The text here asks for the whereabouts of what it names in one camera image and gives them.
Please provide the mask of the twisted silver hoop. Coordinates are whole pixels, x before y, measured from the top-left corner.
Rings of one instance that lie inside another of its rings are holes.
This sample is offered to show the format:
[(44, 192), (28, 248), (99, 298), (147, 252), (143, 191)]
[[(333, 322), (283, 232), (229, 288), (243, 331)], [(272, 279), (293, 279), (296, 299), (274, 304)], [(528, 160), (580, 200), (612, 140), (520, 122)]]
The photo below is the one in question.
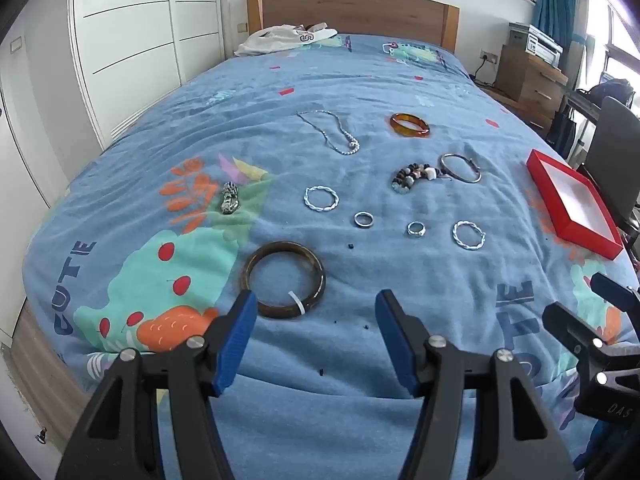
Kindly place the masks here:
[[(461, 228), (471, 229), (477, 236), (478, 240), (475, 244), (468, 244), (459, 235)], [(470, 220), (459, 220), (451, 228), (451, 236), (454, 242), (464, 250), (476, 252), (484, 247), (486, 242), (486, 232), (482, 230), (475, 222)]]
[[(329, 205), (326, 205), (326, 206), (316, 205), (311, 200), (311, 195), (314, 194), (315, 192), (322, 192), (322, 193), (328, 194), (331, 197), (331, 203), (329, 203)], [(304, 205), (312, 211), (329, 212), (334, 210), (338, 206), (338, 204), (340, 203), (340, 196), (337, 194), (337, 192), (334, 191), (333, 188), (330, 188), (329, 186), (314, 185), (314, 186), (308, 186), (308, 188), (305, 188), (305, 192), (303, 195), (303, 202), (304, 202)]]

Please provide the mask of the thin silver bangle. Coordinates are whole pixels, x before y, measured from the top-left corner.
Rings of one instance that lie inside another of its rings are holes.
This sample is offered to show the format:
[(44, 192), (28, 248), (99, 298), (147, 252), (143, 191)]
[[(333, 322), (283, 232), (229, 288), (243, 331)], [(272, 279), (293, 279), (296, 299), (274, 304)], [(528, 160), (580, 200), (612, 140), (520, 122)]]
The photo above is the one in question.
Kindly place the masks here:
[[(457, 172), (455, 172), (448, 165), (447, 160), (450, 158), (460, 159), (462, 160), (462, 162), (465, 162), (470, 167), (470, 169), (474, 172), (474, 177), (472, 178), (463, 177), (461, 174), (458, 174)], [(466, 157), (461, 154), (456, 154), (456, 153), (442, 154), (442, 156), (439, 157), (439, 165), (440, 165), (440, 170), (442, 170), (444, 174), (448, 174), (448, 176), (452, 177), (454, 180), (458, 180), (464, 183), (469, 183), (469, 184), (480, 183), (480, 180), (482, 180), (482, 177), (483, 177), (482, 172), (480, 171), (480, 166), (478, 166), (477, 163), (474, 162), (472, 158)]]

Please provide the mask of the dark brown bangle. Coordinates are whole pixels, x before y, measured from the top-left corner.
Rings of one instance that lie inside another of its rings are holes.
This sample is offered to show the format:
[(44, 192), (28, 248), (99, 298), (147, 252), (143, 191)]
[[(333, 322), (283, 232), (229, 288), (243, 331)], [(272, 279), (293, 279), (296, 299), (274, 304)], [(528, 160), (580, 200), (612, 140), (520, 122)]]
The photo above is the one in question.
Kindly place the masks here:
[(293, 303), (282, 307), (272, 306), (271, 304), (265, 304), (262, 300), (257, 300), (258, 313), (264, 318), (274, 318), (275, 320), (298, 318), (312, 310), (320, 302), (326, 291), (326, 271), (320, 259), (309, 248), (290, 240), (278, 240), (277, 242), (265, 244), (248, 257), (240, 274), (240, 287), (249, 289), (250, 276), (258, 263), (262, 259), (278, 252), (290, 252), (298, 255), (312, 266), (314, 269), (314, 291), (305, 299), (299, 299), (296, 295), (292, 295)]

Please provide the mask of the silver red wristwatch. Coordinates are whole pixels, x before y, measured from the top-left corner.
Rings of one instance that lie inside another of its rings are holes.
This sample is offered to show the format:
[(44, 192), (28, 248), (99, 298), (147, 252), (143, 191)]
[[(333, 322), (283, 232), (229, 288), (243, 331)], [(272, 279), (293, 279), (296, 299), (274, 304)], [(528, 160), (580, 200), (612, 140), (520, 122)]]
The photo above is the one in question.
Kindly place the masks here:
[(221, 194), (221, 213), (233, 214), (240, 206), (238, 187), (233, 182), (228, 181), (222, 186)]

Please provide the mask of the amber bangle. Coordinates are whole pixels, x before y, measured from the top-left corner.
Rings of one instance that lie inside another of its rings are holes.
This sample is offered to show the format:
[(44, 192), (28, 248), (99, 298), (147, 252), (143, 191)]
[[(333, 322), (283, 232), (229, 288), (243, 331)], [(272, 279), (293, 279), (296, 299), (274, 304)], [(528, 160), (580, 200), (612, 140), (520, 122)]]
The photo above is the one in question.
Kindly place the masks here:
[(390, 116), (390, 126), (397, 134), (407, 138), (427, 138), (431, 134), (430, 125), (413, 114), (393, 114)]

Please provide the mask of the red jewelry box tray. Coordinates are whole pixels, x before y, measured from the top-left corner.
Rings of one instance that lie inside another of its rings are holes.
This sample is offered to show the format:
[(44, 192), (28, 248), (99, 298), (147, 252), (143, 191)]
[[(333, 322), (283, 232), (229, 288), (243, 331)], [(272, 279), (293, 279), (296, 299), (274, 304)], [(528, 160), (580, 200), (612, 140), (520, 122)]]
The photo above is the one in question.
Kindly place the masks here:
[(526, 167), (546, 205), (556, 235), (615, 260), (624, 248), (623, 242), (594, 185), (564, 162), (538, 150), (530, 151)]

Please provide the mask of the grey chair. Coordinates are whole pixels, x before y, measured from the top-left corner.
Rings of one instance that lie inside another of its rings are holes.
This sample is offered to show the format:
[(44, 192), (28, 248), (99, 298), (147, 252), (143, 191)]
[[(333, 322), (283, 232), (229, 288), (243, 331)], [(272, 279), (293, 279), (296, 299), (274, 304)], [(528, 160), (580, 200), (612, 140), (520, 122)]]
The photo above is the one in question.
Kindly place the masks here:
[(639, 236), (634, 213), (639, 198), (639, 118), (606, 96), (582, 170), (596, 185), (616, 226), (633, 245)]

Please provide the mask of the black backpack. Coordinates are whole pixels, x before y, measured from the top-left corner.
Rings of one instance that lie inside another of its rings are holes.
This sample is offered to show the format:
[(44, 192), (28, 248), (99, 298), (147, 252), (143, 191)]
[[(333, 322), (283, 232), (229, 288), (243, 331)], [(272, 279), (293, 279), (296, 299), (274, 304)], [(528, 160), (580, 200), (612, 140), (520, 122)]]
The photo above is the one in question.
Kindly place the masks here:
[(604, 99), (610, 96), (626, 107), (631, 107), (635, 94), (634, 87), (627, 79), (614, 78), (592, 87), (586, 93), (586, 98), (594, 105), (601, 107)]

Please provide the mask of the wooden drawer cabinet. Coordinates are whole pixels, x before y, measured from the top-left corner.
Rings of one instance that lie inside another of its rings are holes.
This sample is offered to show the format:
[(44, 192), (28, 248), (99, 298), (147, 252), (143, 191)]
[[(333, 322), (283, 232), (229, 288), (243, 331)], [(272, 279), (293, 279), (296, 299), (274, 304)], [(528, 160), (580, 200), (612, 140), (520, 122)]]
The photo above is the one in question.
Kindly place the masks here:
[(480, 88), (545, 138), (559, 111), (567, 76), (536, 55), (503, 46), (497, 76)]

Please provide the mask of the teal curtain right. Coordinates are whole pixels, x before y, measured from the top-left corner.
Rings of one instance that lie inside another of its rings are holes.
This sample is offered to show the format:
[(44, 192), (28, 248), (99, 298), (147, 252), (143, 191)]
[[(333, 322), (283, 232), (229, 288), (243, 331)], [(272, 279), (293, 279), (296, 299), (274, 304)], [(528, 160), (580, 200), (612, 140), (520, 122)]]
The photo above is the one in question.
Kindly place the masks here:
[(537, 0), (532, 24), (567, 54), (574, 34), (576, 0)]

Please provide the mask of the blue patterned bed cover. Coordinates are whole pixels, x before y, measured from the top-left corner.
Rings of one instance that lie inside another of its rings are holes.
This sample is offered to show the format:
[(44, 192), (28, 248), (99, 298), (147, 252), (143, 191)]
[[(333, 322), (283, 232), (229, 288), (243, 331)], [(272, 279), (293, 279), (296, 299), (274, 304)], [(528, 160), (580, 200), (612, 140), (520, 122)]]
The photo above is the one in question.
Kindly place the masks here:
[[(637, 284), (629, 258), (608, 260), (556, 236), (526, 160), (536, 132), (477, 88), (460, 62), (424, 44), (341, 36), (341, 47), (232, 58), (148, 110), (73, 180), (32, 239), (26, 294), (81, 388), (117, 353), (170, 349), (226, 312), (248, 257), (290, 240), (326, 271), (305, 315), (258, 318), (231, 388), (213, 411), (239, 479), (393, 479), (421, 403), (402, 388), (374, 314), (390, 289), (405, 311), (458, 348), (511, 350), (567, 451), (585, 452), (575, 361), (544, 329), (553, 301), (609, 342), (634, 341), (625, 315), (589, 289), (592, 274)], [(413, 114), (427, 138), (400, 136)], [(440, 170), (472, 158), (482, 180)], [(222, 214), (222, 186), (240, 206)], [(329, 212), (305, 188), (340, 196)], [(469, 252), (459, 220), (486, 232)], [(299, 256), (272, 255), (250, 278), (282, 307), (314, 291)]]

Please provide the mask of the wooden headboard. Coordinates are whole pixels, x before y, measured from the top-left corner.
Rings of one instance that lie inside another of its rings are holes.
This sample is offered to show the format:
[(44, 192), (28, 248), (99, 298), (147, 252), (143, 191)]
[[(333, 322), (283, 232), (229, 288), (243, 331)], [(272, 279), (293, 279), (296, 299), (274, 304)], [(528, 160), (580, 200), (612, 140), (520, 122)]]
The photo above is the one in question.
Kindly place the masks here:
[(454, 52), (460, 9), (434, 0), (246, 0), (249, 32), (325, 22), (342, 34), (427, 42)]

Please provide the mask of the white wardrobe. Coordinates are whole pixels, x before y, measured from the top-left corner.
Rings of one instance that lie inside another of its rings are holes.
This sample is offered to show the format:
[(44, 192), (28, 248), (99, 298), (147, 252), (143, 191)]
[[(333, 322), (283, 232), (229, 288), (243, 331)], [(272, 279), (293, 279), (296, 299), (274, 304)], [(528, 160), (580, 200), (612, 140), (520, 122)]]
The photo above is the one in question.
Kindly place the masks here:
[(151, 105), (224, 57), (218, 0), (22, 0), (1, 24), (1, 340), (32, 233)]

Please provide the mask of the white garment on bed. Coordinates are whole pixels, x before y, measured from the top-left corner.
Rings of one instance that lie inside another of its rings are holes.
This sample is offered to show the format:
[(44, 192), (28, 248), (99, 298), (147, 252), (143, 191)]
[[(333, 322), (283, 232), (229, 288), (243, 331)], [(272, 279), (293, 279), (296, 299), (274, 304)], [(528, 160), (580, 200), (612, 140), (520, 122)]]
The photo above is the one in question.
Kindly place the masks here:
[(234, 51), (238, 58), (270, 53), (307, 49), (311, 46), (341, 47), (343, 39), (338, 32), (319, 23), (304, 25), (274, 25), (253, 32)]

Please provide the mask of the wall power socket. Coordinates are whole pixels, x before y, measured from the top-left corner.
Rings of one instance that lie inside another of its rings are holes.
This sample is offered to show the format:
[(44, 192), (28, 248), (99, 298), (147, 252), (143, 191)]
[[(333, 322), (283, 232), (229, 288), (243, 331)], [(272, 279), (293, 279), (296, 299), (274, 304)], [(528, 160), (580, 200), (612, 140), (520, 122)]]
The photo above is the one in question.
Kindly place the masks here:
[(498, 55), (492, 52), (487, 52), (484, 50), (480, 51), (480, 58), (484, 60), (486, 63), (497, 65), (499, 61)]

